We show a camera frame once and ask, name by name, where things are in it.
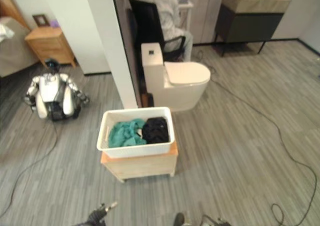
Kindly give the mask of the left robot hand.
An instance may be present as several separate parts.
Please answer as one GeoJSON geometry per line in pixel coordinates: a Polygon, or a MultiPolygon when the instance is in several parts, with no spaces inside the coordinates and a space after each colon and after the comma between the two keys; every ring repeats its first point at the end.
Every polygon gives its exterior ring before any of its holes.
{"type": "Polygon", "coordinates": [[[102,203],[97,209],[93,210],[86,222],[84,223],[85,226],[106,226],[105,217],[107,216],[108,212],[114,209],[118,205],[118,202],[115,201],[110,205],[105,205],[102,203]]]}

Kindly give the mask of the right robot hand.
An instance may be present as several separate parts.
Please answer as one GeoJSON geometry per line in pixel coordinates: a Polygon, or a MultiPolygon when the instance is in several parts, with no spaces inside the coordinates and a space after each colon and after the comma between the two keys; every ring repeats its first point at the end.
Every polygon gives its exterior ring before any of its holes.
{"type": "Polygon", "coordinates": [[[221,218],[213,219],[212,217],[206,214],[202,215],[200,225],[201,226],[231,226],[231,224],[224,219],[221,219],[221,218]]]}

